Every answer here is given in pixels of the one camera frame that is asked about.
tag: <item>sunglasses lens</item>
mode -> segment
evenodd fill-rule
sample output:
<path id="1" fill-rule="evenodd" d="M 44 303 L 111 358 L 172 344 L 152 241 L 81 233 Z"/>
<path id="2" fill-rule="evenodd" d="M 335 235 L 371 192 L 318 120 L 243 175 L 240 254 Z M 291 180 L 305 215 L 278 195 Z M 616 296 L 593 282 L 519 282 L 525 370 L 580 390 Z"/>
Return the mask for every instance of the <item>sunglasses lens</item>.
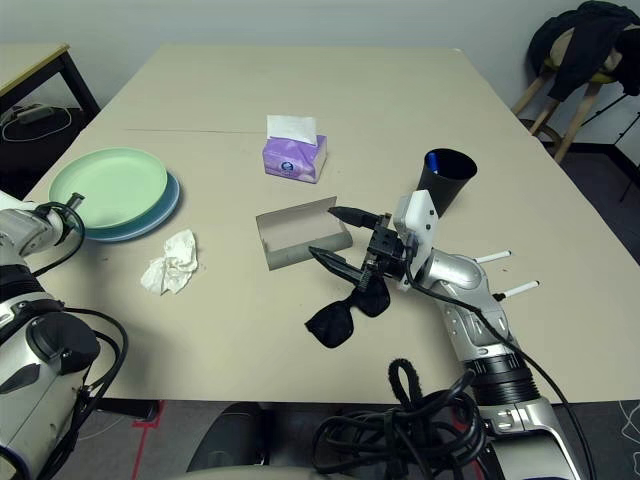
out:
<path id="1" fill-rule="evenodd" d="M 353 319 L 345 302 L 327 305 L 305 326 L 327 348 L 336 348 L 353 333 Z"/>
<path id="2" fill-rule="evenodd" d="M 371 277 L 367 290 L 354 290 L 351 299 L 353 304 L 369 317 L 377 317 L 389 308 L 391 303 L 389 290 L 382 277 Z"/>

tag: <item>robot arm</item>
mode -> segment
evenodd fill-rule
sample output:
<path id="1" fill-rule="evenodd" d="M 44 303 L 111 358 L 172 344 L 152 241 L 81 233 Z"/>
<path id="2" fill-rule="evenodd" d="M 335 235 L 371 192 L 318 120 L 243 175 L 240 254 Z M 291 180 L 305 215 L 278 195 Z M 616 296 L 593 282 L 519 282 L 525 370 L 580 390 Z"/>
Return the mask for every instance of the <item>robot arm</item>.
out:
<path id="1" fill-rule="evenodd" d="M 51 478 L 98 397 L 90 397 L 85 386 L 100 352 L 96 334 L 44 290 L 24 261 L 65 239 L 74 227 L 69 216 L 77 217 L 73 210 L 81 200 L 74 195 L 66 205 L 37 205 L 0 192 L 2 480 Z M 98 393 L 113 380 L 125 347 L 123 333 L 119 364 Z"/>
<path id="2" fill-rule="evenodd" d="M 352 209 L 330 211 L 352 223 Z M 498 478 L 507 480 L 541 474 L 585 478 L 549 401 L 538 393 L 507 316 L 490 293 L 484 269 L 469 257 L 433 248 L 438 216 L 429 193 L 418 191 L 400 199 L 395 232 L 387 228 L 389 214 L 358 212 L 361 218 L 369 216 L 360 225 L 374 231 L 362 267 L 312 247 L 314 257 L 363 290 L 372 275 L 385 275 L 397 280 L 400 290 L 415 288 L 436 297 L 459 361 L 475 374 L 474 397 L 492 439 L 484 453 L 490 457 L 485 463 L 503 475 Z M 481 312 L 486 324 L 474 312 Z"/>

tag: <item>black cup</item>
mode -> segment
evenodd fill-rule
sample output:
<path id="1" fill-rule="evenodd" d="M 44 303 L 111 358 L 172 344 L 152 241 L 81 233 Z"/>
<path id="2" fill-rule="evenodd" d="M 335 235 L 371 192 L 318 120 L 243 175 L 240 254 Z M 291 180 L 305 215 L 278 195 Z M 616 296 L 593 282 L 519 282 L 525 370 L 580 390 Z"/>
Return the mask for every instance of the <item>black cup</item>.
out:
<path id="1" fill-rule="evenodd" d="M 437 172 L 430 166 L 429 154 L 434 153 Z M 464 153 L 448 148 L 436 148 L 424 156 L 418 190 L 429 190 L 438 216 L 442 216 L 465 183 L 478 171 L 475 162 Z"/>

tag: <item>table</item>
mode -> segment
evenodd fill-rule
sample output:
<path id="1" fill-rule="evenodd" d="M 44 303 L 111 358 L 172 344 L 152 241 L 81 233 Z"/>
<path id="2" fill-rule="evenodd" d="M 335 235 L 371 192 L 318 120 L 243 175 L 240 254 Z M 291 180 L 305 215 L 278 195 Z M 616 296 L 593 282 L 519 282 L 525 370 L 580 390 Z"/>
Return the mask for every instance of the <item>table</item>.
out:
<path id="1" fill-rule="evenodd" d="M 0 113 L 60 73 L 91 121 L 100 107 L 69 55 L 69 45 L 42 43 L 0 44 Z"/>
<path id="2" fill-rule="evenodd" d="M 317 185 L 264 174 L 268 113 L 317 117 L 329 152 Z M 542 282 L 504 308 L 521 346 L 571 401 L 640 396 L 640 268 L 460 51 L 164 47 L 30 198 L 45 200 L 79 155 L 116 145 L 147 150 L 177 175 L 177 212 L 139 240 L 89 242 L 40 277 L 69 305 L 126 326 L 130 354 L 111 397 L 387 403 L 386 369 L 397 357 L 415 364 L 425 392 L 448 386 L 461 370 L 430 299 L 391 288 L 387 312 L 370 319 L 354 310 L 352 338 L 328 350 L 304 322 L 349 285 L 313 261 L 269 272 L 255 221 L 332 195 L 393 211 L 435 147 L 463 151 L 479 167 L 441 219 L 436 246 L 469 256 L 513 250 L 486 264 L 493 291 Z M 196 234 L 201 266 L 178 295 L 156 297 L 139 278 L 183 228 Z M 351 232 L 354 246 L 341 254 L 359 263 L 369 232 Z"/>

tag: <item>white tissue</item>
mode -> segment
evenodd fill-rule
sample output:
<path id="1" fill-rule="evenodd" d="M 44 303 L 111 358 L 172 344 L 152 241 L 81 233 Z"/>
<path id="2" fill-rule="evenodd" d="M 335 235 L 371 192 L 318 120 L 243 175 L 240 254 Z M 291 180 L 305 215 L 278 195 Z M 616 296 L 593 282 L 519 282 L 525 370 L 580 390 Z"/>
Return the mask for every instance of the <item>white tissue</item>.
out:
<path id="1" fill-rule="evenodd" d="M 272 137 L 289 138 L 316 145 L 316 119 L 314 117 L 267 115 L 267 138 Z"/>
<path id="2" fill-rule="evenodd" d="M 162 295 L 167 290 L 178 293 L 196 268 L 196 239 L 193 232 L 186 229 L 164 243 L 164 257 L 151 260 L 140 284 L 156 295 Z"/>

